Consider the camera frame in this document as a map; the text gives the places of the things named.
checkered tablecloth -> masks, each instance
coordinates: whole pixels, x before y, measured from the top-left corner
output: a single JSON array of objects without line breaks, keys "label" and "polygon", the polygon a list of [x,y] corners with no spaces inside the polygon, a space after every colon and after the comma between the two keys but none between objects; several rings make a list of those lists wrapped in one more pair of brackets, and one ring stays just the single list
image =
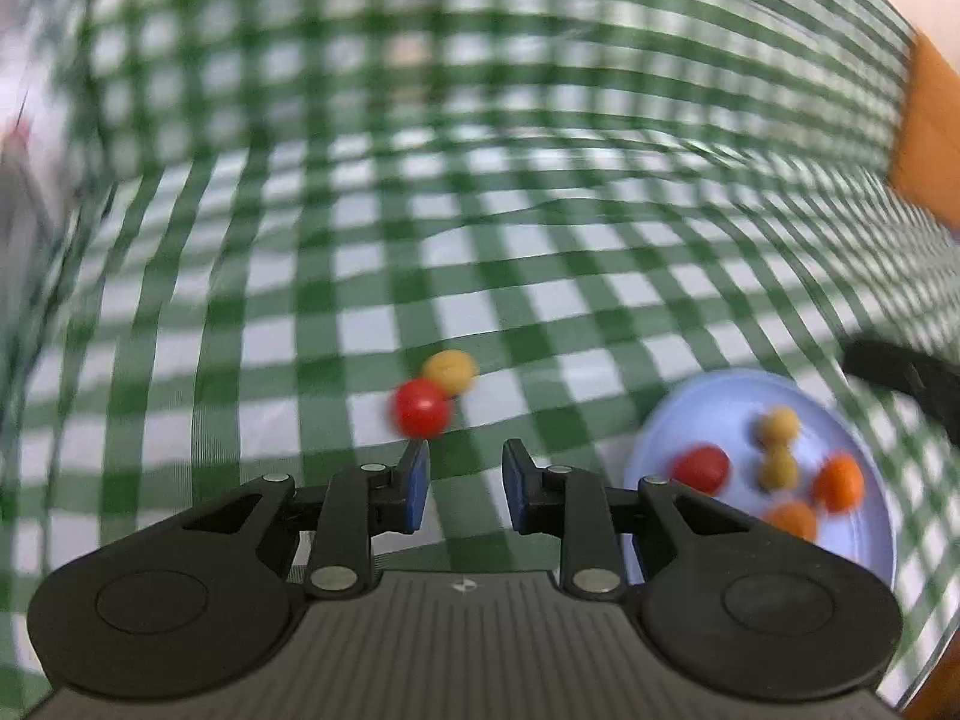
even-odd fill
[{"label": "checkered tablecloth", "polygon": [[911,693],[956,628],[960,466],[836,363],[868,327],[960,357],[960,250],[884,186],[889,5],[82,3],[64,85],[115,183],[8,377],[0,707],[47,689],[25,613],[50,570],[265,472],[394,463],[390,392],[452,347],[482,375],[384,565],[552,567],[509,530],[503,440],[616,483],[672,386],[763,367],[874,453],[905,613],[881,692]]}]

toy orange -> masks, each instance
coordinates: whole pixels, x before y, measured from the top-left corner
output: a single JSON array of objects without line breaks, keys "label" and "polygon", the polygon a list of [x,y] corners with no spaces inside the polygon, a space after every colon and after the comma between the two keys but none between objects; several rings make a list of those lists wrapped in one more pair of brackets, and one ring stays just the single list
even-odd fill
[{"label": "toy orange", "polygon": [[831,514],[849,512],[863,502],[863,471],[850,454],[837,452],[814,478],[810,494]]},{"label": "toy orange", "polygon": [[775,528],[807,541],[817,539],[817,515],[803,501],[789,501],[770,509],[763,516]]}]

red tomato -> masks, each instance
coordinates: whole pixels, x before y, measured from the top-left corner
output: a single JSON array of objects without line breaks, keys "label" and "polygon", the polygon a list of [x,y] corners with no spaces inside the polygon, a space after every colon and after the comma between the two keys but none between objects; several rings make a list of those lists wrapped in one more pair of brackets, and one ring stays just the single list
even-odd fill
[{"label": "red tomato", "polygon": [[683,452],[670,469],[670,478],[701,493],[713,495],[730,478],[730,458],[712,443]]},{"label": "red tomato", "polygon": [[432,439],[450,422],[450,403],[433,382],[412,379],[394,393],[394,418],[408,439]]}]

plate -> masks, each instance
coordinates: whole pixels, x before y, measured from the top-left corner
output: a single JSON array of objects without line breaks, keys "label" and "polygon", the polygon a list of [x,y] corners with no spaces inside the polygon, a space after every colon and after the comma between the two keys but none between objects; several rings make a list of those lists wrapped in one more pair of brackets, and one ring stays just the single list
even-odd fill
[{"label": "plate", "polygon": [[[800,466],[796,490],[765,493],[757,485],[760,447],[752,437],[757,418],[776,406],[794,410],[800,437],[791,450]],[[857,562],[893,586],[896,541],[884,497],[884,483],[870,451],[841,416],[807,396],[789,379],[762,370],[722,370],[697,376],[661,402],[643,427],[627,462],[624,487],[640,478],[669,476],[676,456],[698,443],[714,443],[731,460],[731,478],[714,497],[754,517],[784,500],[809,500],[810,483],[827,455],[850,452],[863,470],[866,494],[851,514],[817,517],[817,544]],[[630,536],[623,538],[632,584],[643,581]]]}]

toy food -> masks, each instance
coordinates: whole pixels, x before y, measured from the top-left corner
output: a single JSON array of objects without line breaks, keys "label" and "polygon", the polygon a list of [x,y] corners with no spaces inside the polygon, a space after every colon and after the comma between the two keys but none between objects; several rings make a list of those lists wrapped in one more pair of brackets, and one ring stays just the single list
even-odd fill
[{"label": "toy food", "polygon": [[394,393],[394,418],[408,439],[432,439],[450,422],[450,403],[433,382],[413,379]]},{"label": "toy food", "polygon": [[816,541],[817,515],[802,501],[781,503],[763,516],[775,528],[786,531],[797,538]]},{"label": "toy food", "polygon": [[766,449],[789,445],[800,435],[800,420],[793,409],[779,406],[757,424],[757,438]]},{"label": "toy food", "polygon": [[730,458],[712,443],[695,446],[673,461],[670,478],[700,493],[713,495],[730,478]]},{"label": "toy food", "polygon": [[776,446],[767,451],[760,466],[760,486],[774,490],[793,490],[800,483],[800,469],[787,446]]},{"label": "toy food", "polygon": [[827,458],[810,488],[816,503],[831,514],[855,509],[863,502],[863,471],[847,452],[838,452]]},{"label": "toy food", "polygon": [[429,379],[449,397],[467,391],[477,375],[477,363],[467,352],[447,349],[424,363],[421,370],[424,379]]}]

